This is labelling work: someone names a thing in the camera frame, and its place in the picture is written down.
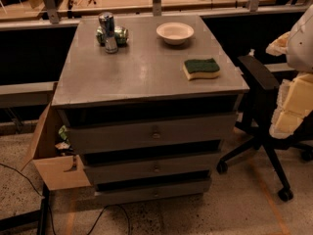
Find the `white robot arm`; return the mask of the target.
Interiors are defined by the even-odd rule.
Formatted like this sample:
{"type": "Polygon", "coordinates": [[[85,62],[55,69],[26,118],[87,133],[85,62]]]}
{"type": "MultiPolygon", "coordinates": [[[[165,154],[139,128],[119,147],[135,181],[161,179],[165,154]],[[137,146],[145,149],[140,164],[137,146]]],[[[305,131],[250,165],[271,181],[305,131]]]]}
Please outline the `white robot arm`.
{"type": "Polygon", "coordinates": [[[313,5],[291,28],[286,57],[291,68],[313,72],[313,5]]]}

